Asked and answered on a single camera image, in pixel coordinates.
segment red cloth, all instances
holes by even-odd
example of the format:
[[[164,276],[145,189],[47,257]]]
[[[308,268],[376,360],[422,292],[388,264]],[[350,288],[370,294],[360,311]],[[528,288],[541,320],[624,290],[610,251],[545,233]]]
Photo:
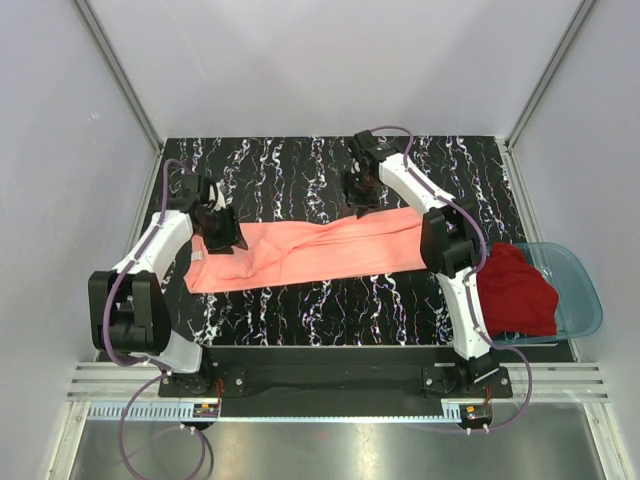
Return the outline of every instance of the red cloth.
[[[543,337],[556,334],[558,293],[516,247],[493,245],[478,273],[478,295],[490,336],[504,332]]]

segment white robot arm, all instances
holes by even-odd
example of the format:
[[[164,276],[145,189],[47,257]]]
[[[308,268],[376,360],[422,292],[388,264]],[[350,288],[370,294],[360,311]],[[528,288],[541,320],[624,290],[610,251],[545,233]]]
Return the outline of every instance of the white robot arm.
[[[194,233],[203,237],[212,254],[232,254],[232,246],[246,249],[247,244],[220,185],[206,177],[183,178],[180,195],[172,197],[168,207],[152,216],[149,227],[122,261],[110,271],[94,272],[89,279],[91,332],[96,348],[105,350],[106,310],[115,353],[154,359],[175,373],[193,374],[204,368],[203,349],[172,329],[160,285]],[[110,302],[109,293],[119,276]]]
[[[356,207],[358,217],[364,215],[377,206],[377,186],[385,184],[423,215],[421,255],[442,287],[453,326],[453,347],[466,369],[465,383],[477,383],[495,373],[498,365],[481,335],[489,338],[476,275],[470,274],[478,261],[479,242],[468,222],[451,206],[455,203],[469,212],[472,204],[443,191],[405,159],[397,146],[380,144],[370,131],[356,134],[349,149],[352,165],[342,177],[347,204]]]

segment black marble surface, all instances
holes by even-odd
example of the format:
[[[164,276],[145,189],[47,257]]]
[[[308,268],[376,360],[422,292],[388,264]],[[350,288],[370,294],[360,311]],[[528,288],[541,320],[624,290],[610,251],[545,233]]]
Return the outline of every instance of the black marble surface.
[[[240,221],[342,216],[340,173],[350,164],[342,137],[169,139],[164,159],[222,179]],[[490,242],[524,241],[493,137],[416,137],[411,158],[456,197],[477,199]],[[170,175],[171,191],[183,172]],[[159,208],[160,177],[147,221]],[[404,206],[387,188],[382,208]],[[190,245],[176,256],[163,289],[176,330],[211,345],[433,345],[451,341],[449,314],[430,273],[389,272],[226,294],[192,295],[183,276]]]

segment clear plastic bin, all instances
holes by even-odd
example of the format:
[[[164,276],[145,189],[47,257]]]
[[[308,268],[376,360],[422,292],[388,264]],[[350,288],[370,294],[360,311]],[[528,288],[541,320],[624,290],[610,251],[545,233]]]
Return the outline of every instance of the clear plastic bin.
[[[516,243],[514,247],[558,292],[560,300],[555,314],[558,333],[551,337],[509,335],[496,342],[515,345],[553,342],[591,335],[600,328],[602,305],[589,275],[573,253],[555,243]]]

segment metal floor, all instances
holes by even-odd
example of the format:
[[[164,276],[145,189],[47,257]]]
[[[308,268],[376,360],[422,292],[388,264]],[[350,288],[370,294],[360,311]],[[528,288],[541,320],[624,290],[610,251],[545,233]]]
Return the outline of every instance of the metal floor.
[[[516,408],[496,405],[496,420]],[[127,451],[171,426],[130,422]],[[532,405],[512,428],[487,436],[425,431],[420,425],[219,423],[206,431],[215,453],[197,478],[215,480],[604,479],[580,405]],[[426,428],[457,427],[429,425]],[[199,442],[172,432],[132,463],[154,480],[187,476]],[[119,461],[117,422],[88,421],[71,475],[74,480],[131,478]]]

